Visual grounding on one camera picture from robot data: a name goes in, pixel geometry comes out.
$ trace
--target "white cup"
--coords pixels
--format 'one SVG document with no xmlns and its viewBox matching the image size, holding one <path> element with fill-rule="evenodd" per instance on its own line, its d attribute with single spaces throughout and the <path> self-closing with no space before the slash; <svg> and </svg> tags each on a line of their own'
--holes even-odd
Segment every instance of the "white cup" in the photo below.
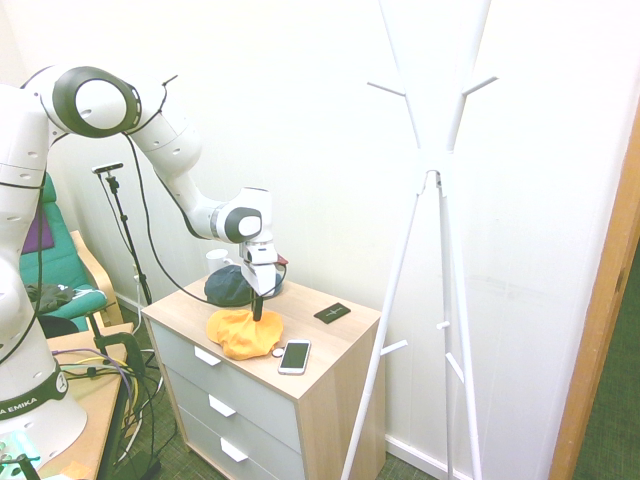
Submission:
<svg viewBox="0 0 640 480">
<path fill-rule="evenodd" d="M 209 273 L 216 272 L 227 265 L 234 265 L 233 260 L 227 257 L 229 251 L 224 248 L 209 250 L 206 254 Z"/>
</svg>

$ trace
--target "wooden door frame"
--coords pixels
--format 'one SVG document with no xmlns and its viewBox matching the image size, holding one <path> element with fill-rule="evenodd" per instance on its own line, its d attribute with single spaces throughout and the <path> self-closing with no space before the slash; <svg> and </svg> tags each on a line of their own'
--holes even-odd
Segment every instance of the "wooden door frame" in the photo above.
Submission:
<svg viewBox="0 0 640 480">
<path fill-rule="evenodd" d="M 587 310 L 549 480 L 573 477 L 640 237 L 640 104 Z"/>
</svg>

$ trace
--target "black hat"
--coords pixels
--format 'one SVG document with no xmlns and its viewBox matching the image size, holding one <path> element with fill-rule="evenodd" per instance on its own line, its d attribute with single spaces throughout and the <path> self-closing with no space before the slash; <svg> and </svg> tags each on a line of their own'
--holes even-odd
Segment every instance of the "black hat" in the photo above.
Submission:
<svg viewBox="0 0 640 480">
<path fill-rule="evenodd" d="M 282 289 L 282 276 L 276 274 L 276 277 L 273 296 Z M 238 265 L 228 265 L 213 272 L 204 285 L 204 293 L 207 301 L 218 307 L 242 307 L 251 303 L 251 287 Z"/>
</svg>

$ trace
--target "yellow bag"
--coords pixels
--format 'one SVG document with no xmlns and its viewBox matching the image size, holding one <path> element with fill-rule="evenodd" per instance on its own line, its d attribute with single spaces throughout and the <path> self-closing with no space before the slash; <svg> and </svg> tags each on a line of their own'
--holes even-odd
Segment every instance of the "yellow bag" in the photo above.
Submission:
<svg viewBox="0 0 640 480">
<path fill-rule="evenodd" d="M 280 341 L 284 326 L 275 312 L 263 312 L 259 322 L 249 310 L 218 310 L 207 322 L 207 337 L 234 360 L 266 355 Z"/>
</svg>

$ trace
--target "purple item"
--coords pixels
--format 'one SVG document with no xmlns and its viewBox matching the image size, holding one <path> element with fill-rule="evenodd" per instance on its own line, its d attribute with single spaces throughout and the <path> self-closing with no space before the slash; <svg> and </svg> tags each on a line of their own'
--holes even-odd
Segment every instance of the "purple item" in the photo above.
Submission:
<svg viewBox="0 0 640 480">
<path fill-rule="evenodd" d="M 22 254 L 33 253 L 38 251 L 38 219 L 40 218 L 40 207 L 36 210 L 36 217 L 31 222 L 29 232 L 27 232 L 27 239 L 24 241 L 24 247 L 22 247 Z M 51 235 L 51 228 L 47 221 L 47 215 L 42 215 L 42 249 L 53 247 L 53 236 Z"/>
</svg>

